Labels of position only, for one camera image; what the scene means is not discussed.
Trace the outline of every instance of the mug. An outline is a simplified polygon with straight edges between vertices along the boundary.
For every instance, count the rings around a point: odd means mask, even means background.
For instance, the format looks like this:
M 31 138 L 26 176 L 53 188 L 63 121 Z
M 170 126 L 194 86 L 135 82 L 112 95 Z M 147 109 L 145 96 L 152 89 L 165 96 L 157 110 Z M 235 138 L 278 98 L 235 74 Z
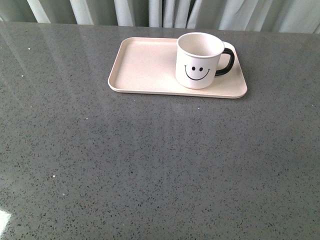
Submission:
M 191 32 L 177 39 L 175 77 L 190 89 L 208 87 L 216 76 L 228 73 L 234 65 L 235 54 L 216 36 Z M 217 70 L 221 54 L 229 54 L 228 65 Z

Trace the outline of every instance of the gray countertop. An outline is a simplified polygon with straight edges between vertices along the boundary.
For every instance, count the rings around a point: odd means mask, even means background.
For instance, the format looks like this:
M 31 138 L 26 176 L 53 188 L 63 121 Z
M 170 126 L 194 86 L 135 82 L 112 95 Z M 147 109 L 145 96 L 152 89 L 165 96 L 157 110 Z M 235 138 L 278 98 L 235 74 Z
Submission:
M 320 238 L 320 35 L 203 31 L 239 99 L 109 88 L 124 39 L 191 31 L 0 23 L 2 239 Z

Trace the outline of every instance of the curtain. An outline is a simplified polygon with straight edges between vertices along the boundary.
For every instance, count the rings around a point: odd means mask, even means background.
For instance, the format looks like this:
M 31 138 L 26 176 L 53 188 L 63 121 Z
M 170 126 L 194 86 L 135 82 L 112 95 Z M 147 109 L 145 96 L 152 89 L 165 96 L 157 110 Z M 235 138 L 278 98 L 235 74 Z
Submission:
M 320 0 L 0 0 L 0 21 L 320 33 Z

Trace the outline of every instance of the mug handle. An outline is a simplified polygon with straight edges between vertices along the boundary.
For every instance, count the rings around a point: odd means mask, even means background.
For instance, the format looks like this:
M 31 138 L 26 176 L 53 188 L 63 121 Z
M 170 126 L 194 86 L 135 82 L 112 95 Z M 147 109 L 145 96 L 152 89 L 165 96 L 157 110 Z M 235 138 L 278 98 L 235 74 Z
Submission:
M 230 48 L 225 48 L 222 54 L 229 54 L 230 60 L 229 60 L 228 65 L 225 68 L 217 70 L 215 72 L 215 77 L 228 73 L 232 69 L 232 67 L 235 63 L 235 54 Z

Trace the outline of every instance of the tray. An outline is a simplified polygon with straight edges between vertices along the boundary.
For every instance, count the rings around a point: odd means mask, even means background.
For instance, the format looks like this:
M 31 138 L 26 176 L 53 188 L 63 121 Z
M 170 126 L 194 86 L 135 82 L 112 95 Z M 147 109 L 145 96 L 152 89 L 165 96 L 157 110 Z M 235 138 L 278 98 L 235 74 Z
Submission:
M 180 85 L 175 77 L 177 39 L 131 37 L 125 39 L 114 61 L 108 84 L 120 93 L 181 95 L 208 98 L 237 99 L 247 92 L 234 46 L 224 42 L 235 55 L 233 68 L 217 76 L 210 86 L 189 89 Z M 218 69 L 228 64 L 229 56 L 221 55 Z

